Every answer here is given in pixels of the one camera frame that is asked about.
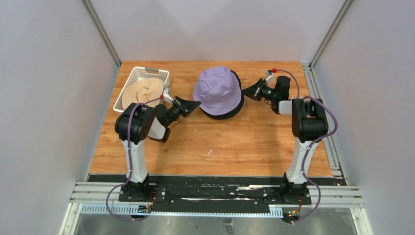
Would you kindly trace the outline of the cream straw-coloured bucket hat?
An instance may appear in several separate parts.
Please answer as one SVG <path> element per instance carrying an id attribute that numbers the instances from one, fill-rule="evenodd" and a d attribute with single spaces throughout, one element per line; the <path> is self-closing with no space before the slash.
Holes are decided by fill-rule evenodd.
<path id="1" fill-rule="evenodd" d="M 129 85 L 122 95 L 122 108 L 125 110 L 131 103 L 147 103 L 155 107 L 161 100 L 150 102 L 160 98 L 164 91 L 164 82 L 156 77 L 146 78 Z"/>

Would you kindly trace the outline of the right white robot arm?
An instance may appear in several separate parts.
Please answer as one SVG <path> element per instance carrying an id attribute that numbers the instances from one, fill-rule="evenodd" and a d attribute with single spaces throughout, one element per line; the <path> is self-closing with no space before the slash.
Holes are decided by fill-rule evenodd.
<path id="1" fill-rule="evenodd" d="M 275 87 L 270 88 L 265 79 L 259 79 L 242 91 L 250 99 L 270 101 L 275 114 L 291 117 L 295 148 L 279 189 L 280 198 L 286 204 L 305 196 L 310 181 L 307 172 L 313 153 L 319 142 L 328 136 L 326 107 L 322 100 L 310 96 L 289 99 L 290 82 L 289 77 L 279 76 Z"/>

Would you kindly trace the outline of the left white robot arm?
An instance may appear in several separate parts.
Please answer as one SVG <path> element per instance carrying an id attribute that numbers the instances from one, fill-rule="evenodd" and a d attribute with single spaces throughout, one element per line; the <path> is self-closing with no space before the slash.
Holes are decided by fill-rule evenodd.
<path id="1" fill-rule="evenodd" d="M 151 107 L 150 103 L 131 103 L 115 122 L 115 132 L 125 148 L 127 158 L 126 182 L 123 195 L 145 202 L 150 196 L 149 173 L 145 165 L 145 140 L 165 143 L 171 133 L 169 126 L 188 117 L 201 105 L 199 101 L 172 98 L 172 106 Z"/>

